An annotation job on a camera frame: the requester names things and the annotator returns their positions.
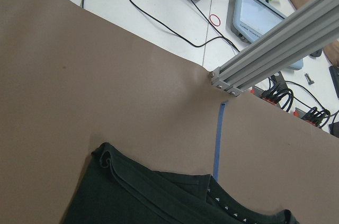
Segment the black printed t-shirt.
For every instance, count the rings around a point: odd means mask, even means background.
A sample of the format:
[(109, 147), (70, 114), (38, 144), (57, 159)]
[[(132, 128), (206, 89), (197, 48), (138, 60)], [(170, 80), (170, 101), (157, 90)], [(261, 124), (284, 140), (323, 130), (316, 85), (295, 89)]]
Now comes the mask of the black printed t-shirt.
[(92, 159), (64, 223), (296, 223), (289, 210), (252, 211), (207, 175), (152, 171), (105, 142)]

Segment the blue tape line lengthwise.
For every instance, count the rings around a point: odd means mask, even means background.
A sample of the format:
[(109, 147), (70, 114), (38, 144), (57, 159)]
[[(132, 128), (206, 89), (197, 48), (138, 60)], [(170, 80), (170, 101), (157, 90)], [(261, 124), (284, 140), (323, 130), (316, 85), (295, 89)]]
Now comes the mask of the blue tape line lengthwise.
[(216, 181), (218, 180), (218, 177), (219, 177), (219, 160), (220, 160), (222, 124), (223, 124), (225, 107), (227, 106), (227, 104), (228, 104), (228, 101), (220, 103), (219, 112), (218, 112), (215, 150), (214, 150), (214, 159), (213, 159), (213, 173), (212, 173)]

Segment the grey orange usb hub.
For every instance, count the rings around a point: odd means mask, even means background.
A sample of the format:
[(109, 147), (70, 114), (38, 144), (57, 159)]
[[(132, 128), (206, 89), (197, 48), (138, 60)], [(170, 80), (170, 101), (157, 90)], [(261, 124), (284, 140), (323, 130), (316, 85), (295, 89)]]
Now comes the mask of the grey orange usb hub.
[(279, 71), (268, 78), (269, 88), (263, 90), (253, 86), (250, 92), (260, 99), (289, 112), (294, 99), (293, 91), (287, 86), (286, 81)]
[(316, 107), (310, 108), (307, 112), (296, 107), (292, 114), (317, 128), (322, 128), (331, 117), (329, 110), (318, 110)]

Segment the red rubber band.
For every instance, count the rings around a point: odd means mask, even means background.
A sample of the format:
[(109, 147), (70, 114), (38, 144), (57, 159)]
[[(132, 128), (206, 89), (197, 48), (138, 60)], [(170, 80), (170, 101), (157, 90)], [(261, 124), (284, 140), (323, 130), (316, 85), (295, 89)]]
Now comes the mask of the red rubber band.
[(215, 14), (210, 14), (209, 15), (209, 22), (216, 27), (219, 27), (221, 25), (221, 20), (220, 18), (215, 15)]

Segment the right blue teach pendant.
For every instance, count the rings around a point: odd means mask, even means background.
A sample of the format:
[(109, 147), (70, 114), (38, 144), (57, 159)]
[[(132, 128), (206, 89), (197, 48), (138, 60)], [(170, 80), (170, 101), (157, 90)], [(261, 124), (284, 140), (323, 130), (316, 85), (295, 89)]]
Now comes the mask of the right blue teach pendant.
[(265, 0), (234, 2), (231, 30), (243, 42), (255, 42), (286, 17)]

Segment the aluminium frame post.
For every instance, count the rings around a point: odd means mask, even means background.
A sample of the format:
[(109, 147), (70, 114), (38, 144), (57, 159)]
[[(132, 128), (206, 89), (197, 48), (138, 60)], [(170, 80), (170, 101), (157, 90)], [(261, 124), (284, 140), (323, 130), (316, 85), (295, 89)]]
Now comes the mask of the aluminium frame post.
[(338, 39), (338, 0), (310, 0), (211, 73), (211, 84), (238, 96)]

